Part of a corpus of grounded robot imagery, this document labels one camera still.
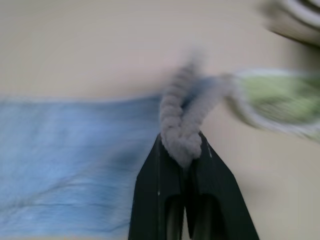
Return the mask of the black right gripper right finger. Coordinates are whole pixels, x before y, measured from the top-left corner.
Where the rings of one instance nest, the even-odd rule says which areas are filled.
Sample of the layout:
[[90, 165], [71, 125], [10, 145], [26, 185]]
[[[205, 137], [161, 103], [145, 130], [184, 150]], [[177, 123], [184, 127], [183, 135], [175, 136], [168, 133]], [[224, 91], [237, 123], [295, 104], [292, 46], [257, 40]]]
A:
[[187, 179], [191, 240], [260, 240], [235, 176], [201, 134], [201, 155]]

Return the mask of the grey striped folded cloth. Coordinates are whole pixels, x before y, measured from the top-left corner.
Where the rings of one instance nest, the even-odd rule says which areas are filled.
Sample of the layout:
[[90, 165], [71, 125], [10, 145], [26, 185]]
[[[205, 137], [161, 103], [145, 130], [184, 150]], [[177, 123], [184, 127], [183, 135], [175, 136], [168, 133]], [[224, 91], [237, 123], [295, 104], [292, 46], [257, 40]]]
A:
[[262, 0], [258, 9], [269, 31], [320, 49], [320, 0]]

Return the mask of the green and white cloth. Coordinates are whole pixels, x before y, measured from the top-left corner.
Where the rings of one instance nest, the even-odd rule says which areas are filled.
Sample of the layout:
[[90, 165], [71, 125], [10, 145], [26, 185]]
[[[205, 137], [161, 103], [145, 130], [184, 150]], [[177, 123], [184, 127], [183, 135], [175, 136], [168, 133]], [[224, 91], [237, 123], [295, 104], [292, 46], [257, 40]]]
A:
[[320, 71], [249, 69], [224, 79], [228, 105], [242, 122], [320, 144]]

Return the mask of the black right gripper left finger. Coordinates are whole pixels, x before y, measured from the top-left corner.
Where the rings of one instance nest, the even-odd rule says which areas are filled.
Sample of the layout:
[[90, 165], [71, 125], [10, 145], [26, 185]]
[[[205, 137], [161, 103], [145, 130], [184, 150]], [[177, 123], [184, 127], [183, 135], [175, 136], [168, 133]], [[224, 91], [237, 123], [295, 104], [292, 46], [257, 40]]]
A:
[[157, 136], [134, 187], [128, 240], [182, 240], [182, 169]]

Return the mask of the blue towel with grey edge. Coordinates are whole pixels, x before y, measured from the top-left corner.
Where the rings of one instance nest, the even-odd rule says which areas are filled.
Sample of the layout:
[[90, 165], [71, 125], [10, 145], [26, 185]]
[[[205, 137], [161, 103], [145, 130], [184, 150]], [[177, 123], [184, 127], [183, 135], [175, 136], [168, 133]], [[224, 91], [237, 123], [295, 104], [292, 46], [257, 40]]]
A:
[[0, 98], [0, 240], [124, 240], [137, 174], [162, 127], [194, 132], [228, 92], [199, 64], [177, 70], [162, 94]]

